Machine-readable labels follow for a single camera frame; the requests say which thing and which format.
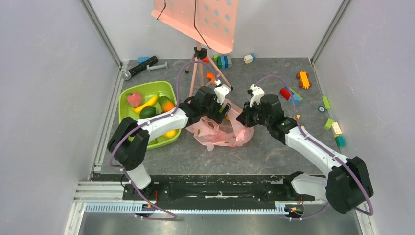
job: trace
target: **toy wheel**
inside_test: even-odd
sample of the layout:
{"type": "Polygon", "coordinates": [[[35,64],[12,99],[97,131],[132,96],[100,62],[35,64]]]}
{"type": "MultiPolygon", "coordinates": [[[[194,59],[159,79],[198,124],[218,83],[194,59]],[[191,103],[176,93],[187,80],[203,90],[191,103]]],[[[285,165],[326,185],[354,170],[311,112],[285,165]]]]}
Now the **toy wheel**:
{"type": "Polygon", "coordinates": [[[319,106],[319,112],[320,112],[320,113],[324,113],[324,112],[325,112],[325,107],[323,107],[323,106],[319,106]]]}

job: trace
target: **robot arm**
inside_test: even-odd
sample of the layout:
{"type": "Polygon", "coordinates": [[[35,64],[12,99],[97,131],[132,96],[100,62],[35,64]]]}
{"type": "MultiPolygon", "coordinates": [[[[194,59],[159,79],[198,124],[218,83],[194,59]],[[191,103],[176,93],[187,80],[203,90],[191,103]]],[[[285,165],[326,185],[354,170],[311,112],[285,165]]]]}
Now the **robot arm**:
{"type": "Polygon", "coordinates": [[[158,119],[155,116],[135,121],[131,117],[126,117],[121,121],[109,140],[107,149],[112,153],[115,146],[127,133],[144,124],[130,136],[134,139],[132,141],[127,139],[114,154],[114,158],[124,167],[131,180],[139,189],[144,189],[151,182],[151,178],[142,164],[148,143],[164,133],[183,129],[197,123],[203,116],[207,116],[220,124],[231,107],[227,104],[220,111],[229,91],[229,87],[216,81],[215,89],[201,87],[194,97],[190,97],[187,101],[179,104],[177,110],[161,114],[166,116],[165,118],[158,119]]]}
{"type": "Polygon", "coordinates": [[[364,202],[365,198],[356,182],[335,160],[335,157],[352,170],[366,189],[368,196],[373,196],[368,170],[362,159],[359,157],[349,159],[312,137],[304,127],[300,130],[294,119],[284,116],[277,95],[265,95],[264,91],[255,85],[251,86],[248,93],[252,98],[250,102],[244,104],[243,112],[237,120],[247,127],[258,124],[266,126],[273,138],[297,150],[317,166],[326,177],[309,176],[299,171],[293,173],[284,179],[284,184],[292,197],[297,198],[301,194],[307,194],[316,199],[327,200],[336,211],[342,214],[346,214],[364,202]],[[334,154],[334,157],[311,142],[309,138],[334,154]]]}

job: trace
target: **pink music stand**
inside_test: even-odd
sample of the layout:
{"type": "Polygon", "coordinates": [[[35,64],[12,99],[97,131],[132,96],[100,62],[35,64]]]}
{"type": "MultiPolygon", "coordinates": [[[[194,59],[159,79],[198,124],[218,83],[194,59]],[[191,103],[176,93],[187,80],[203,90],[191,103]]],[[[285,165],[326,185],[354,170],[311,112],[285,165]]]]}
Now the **pink music stand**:
{"type": "MultiPolygon", "coordinates": [[[[198,51],[202,49],[201,43],[221,54],[233,50],[238,0],[153,0],[153,2],[154,10],[151,15],[196,40],[198,51]]],[[[232,87],[211,57],[208,55],[207,58],[219,73],[219,77],[232,87]]],[[[192,55],[191,61],[193,60],[198,60],[195,54],[192,55]]],[[[194,64],[190,95],[193,93],[196,72],[199,74],[200,86],[204,84],[202,64],[194,64]]]]}

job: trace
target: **green fruit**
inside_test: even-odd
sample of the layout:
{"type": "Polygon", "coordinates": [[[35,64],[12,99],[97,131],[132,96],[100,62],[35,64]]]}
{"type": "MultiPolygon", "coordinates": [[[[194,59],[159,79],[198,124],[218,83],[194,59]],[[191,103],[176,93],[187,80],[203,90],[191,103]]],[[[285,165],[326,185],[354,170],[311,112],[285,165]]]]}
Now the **green fruit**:
{"type": "Polygon", "coordinates": [[[146,106],[140,112],[140,119],[151,118],[156,115],[156,107],[146,106]]]}

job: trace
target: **plastic bag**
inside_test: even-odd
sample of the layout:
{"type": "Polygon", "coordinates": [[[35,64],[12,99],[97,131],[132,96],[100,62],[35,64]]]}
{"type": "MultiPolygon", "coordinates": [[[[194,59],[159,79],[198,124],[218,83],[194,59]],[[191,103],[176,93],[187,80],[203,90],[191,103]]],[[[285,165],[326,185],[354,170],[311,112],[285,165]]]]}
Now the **plastic bag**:
{"type": "Polygon", "coordinates": [[[228,120],[218,125],[213,120],[202,117],[200,121],[187,127],[186,130],[193,133],[194,138],[212,151],[215,145],[238,147],[247,143],[254,134],[254,128],[247,128],[236,120],[236,117],[242,112],[242,109],[225,99],[224,105],[231,105],[228,112],[228,120]]]}

